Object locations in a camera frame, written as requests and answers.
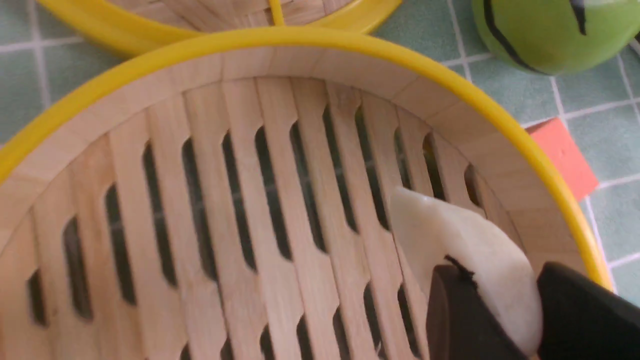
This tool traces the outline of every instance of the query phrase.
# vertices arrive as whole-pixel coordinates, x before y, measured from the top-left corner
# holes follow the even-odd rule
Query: grout line
[[[31,28],[31,36],[33,38],[33,52],[36,57],[40,97],[42,99],[42,106],[46,109],[51,106],[51,94],[49,93],[49,79],[47,78],[47,69],[45,68],[44,53],[42,51],[40,36],[40,25],[38,24],[38,10],[36,8],[35,0],[28,0],[27,11],[29,13],[29,24]]]
[[[618,259],[616,261],[611,261],[611,264],[609,264],[609,268],[611,268],[611,269],[617,268],[619,266],[632,263],[632,262],[634,262],[636,260],[640,260],[640,252],[636,252],[635,254],[627,255],[624,258]]]
[[[458,59],[443,61],[441,62],[441,64],[445,66],[455,66],[455,65],[463,65],[465,62],[475,63],[477,61],[487,60],[491,58],[493,58],[492,53],[484,53],[484,54],[472,55],[467,58],[458,58]]]
[[[640,180],[640,174],[625,176],[625,177],[621,177],[619,179],[614,179],[614,180],[602,181],[598,185],[598,189],[604,189],[614,185],[623,185],[623,184],[631,183],[633,181],[638,181],[638,180]]]
[[[549,77],[551,81],[551,89],[554,91],[554,99],[556,100],[556,107],[558,109],[558,117],[560,121],[563,123],[564,127],[568,129],[566,125],[566,115],[564,113],[564,105],[562,104],[562,98],[560,97],[560,91],[558,90],[558,84],[555,76]]]
[[[12,53],[14,51],[33,49],[32,42],[19,42],[16,44],[0,45],[0,54]]]
[[[551,118],[544,118],[544,119],[540,119],[540,120],[534,120],[534,121],[530,121],[530,122],[525,122],[524,124],[520,124],[520,126],[524,129],[527,129],[528,127],[532,127],[538,124],[542,124],[543,122],[549,120]]]
[[[42,47],[50,47],[50,46],[58,46],[58,45],[76,44],[79,42],[84,42],[84,39],[81,37],[66,37],[66,38],[54,38],[54,39],[41,40],[40,45]],[[0,45],[0,54],[12,53],[14,51],[21,51],[21,50],[29,50],[29,49],[34,49],[35,47],[36,47],[36,43],[34,41],[17,42],[15,44]]]
[[[458,17],[456,16],[456,10],[453,7],[453,0],[447,0],[447,5],[449,6],[449,13],[451,14],[451,22],[453,22],[453,32],[456,35],[456,41],[458,43],[458,51],[460,52],[460,60],[462,63],[462,67],[465,69],[465,77],[470,82],[471,80],[471,70],[469,70],[469,63],[467,61],[467,53],[465,51],[465,44],[462,41],[462,32],[460,31],[460,25],[458,24]]]
[[[633,105],[637,101],[640,101],[640,98],[632,99],[632,100],[609,102],[607,104],[594,106],[592,108],[582,109],[582,110],[574,111],[574,112],[571,112],[571,113],[565,113],[564,117],[567,120],[570,120],[570,119],[573,119],[573,118],[576,118],[576,117],[581,117],[581,116],[587,115],[587,114],[597,113],[597,112],[605,111],[605,110],[611,110],[611,109],[619,108],[619,107],[625,106],[625,105]]]
[[[618,59],[618,66],[620,67],[620,74],[622,75],[622,82],[625,84],[625,89],[627,89],[627,94],[629,95],[629,99],[634,98],[634,92],[631,90],[631,83],[629,82],[629,78],[627,77],[627,71],[625,70],[625,63],[622,61],[622,56],[620,53],[616,56]],[[631,104],[634,107],[634,113],[636,113],[636,117],[640,122],[640,111],[638,111],[638,105],[634,102]]]
[[[596,216],[593,213],[593,207],[591,206],[591,196],[587,196],[584,199],[584,203],[587,206],[587,216],[589,217],[589,222],[591,223],[591,229],[593,230],[593,236],[596,238],[596,244],[598,245],[598,249],[602,254],[604,263],[607,265],[607,272],[609,273],[609,278],[611,279],[611,285],[613,286],[613,292],[618,293],[618,287],[616,286],[616,281],[613,278],[613,273],[611,272],[611,265],[607,262],[607,255],[604,252],[604,247],[602,246],[602,238],[600,237],[600,231],[598,230],[598,224],[596,224]]]
[[[68,45],[68,44],[78,44],[84,42],[84,39],[81,37],[66,37],[66,38],[54,38],[42,40],[40,45],[42,47],[50,47],[50,46],[58,46],[58,45]]]

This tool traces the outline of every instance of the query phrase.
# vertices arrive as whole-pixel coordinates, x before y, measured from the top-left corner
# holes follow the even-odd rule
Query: bamboo steamer wall
[[[534,170],[454,94],[359,53],[255,47],[103,97],[0,185],[4,358],[427,359],[395,186],[495,222],[536,271],[584,272]]]
[[[108,0],[135,14],[203,32],[273,25],[268,0]],[[346,6],[349,0],[283,0],[287,25],[306,25]]]

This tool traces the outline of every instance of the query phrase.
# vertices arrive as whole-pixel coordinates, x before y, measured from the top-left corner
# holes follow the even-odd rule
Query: tile floor
[[[376,33],[449,66],[523,126],[560,116],[599,178],[581,206],[617,291],[640,305],[640,57],[630,49],[587,72],[546,78],[487,53],[469,0],[405,0]],[[0,0],[0,143],[44,108],[116,65],[35,0]]]

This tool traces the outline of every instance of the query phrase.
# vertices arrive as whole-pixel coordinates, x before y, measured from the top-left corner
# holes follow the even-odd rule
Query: green tile
[[[456,11],[460,35],[462,36],[462,42],[465,44],[467,56],[488,53],[489,49],[484,45],[476,27],[471,1],[453,0],[453,7]]]
[[[463,78],[467,78],[467,75],[465,75],[465,67],[462,65],[453,65],[450,66],[449,69],[455,71],[458,73],[458,75],[462,76]]]
[[[0,45],[31,40],[25,0],[0,0]]]
[[[568,127],[600,181],[640,173],[640,123],[631,105],[571,119]]]
[[[52,101],[120,63],[120,59],[87,43],[47,47],[44,55]]]
[[[460,57],[447,1],[406,0],[375,33],[436,61]]]
[[[0,143],[42,111],[32,50],[0,54]]]
[[[624,264],[611,270],[618,288],[618,295],[640,306],[640,261]]]
[[[608,261],[640,252],[640,181],[596,190],[591,206]]]
[[[38,5],[38,23],[43,39],[72,37],[76,34],[40,5]]]
[[[469,64],[471,79],[521,124],[558,114],[551,81],[490,58]]]
[[[616,58],[587,71],[558,76],[556,81],[565,112],[629,99]]]
[[[640,54],[629,46],[620,52],[634,97],[640,97]]]

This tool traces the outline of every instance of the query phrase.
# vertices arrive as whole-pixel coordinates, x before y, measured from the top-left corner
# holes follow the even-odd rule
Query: white dough
[[[404,188],[391,196],[391,225],[427,298],[433,267],[451,255],[475,273],[478,293],[527,356],[542,338],[536,276],[525,254],[496,225],[446,202]]]

